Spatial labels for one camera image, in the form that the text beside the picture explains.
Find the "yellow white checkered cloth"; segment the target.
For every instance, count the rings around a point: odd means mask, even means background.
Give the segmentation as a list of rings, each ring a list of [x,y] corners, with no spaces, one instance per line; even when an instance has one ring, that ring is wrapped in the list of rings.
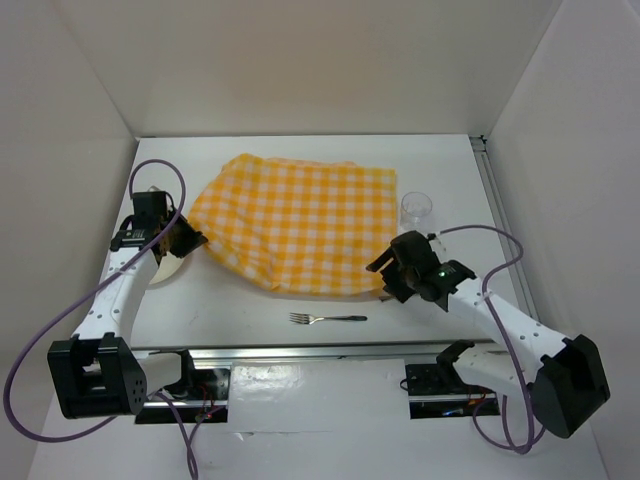
[[[367,271],[397,234],[391,168],[241,154],[199,194],[189,222],[219,264],[279,294],[382,291]]]

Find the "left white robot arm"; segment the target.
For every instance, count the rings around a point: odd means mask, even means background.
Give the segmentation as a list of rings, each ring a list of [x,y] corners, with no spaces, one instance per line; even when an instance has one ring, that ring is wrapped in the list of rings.
[[[198,376],[186,351],[133,352],[129,346],[147,289],[167,281],[207,242],[169,198],[156,188],[133,195],[133,212],[109,247],[109,285],[95,295],[72,337],[49,348],[49,369],[68,419],[137,415],[159,390],[176,399],[196,390]]]

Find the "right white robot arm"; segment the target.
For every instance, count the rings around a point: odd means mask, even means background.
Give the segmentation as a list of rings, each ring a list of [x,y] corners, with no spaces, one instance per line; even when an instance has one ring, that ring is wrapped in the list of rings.
[[[431,247],[435,238],[406,232],[367,269],[381,275],[384,291],[395,300],[418,296],[505,349],[500,356],[472,341],[454,342],[437,358],[440,387],[457,392],[478,386],[503,399],[522,399],[529,445],[538,431],[572,436],[611,397],[596,344],[543,325],[494,293],[487,277],[457,260],[440,260]]]

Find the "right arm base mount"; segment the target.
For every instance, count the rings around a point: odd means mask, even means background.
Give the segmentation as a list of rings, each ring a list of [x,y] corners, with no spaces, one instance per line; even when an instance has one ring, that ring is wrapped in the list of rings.
[[[411,419],[498,416],[496,394],[486,388],[448,383],[436,364],[407,364],[399,387],[408,395]]]

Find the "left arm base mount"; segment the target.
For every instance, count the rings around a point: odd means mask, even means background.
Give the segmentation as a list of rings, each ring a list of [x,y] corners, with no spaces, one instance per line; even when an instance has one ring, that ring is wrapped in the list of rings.
[[[147,399],[135,417],[138,425],[225,423],[232,364],[196,350],[138,350],[147,379]]]

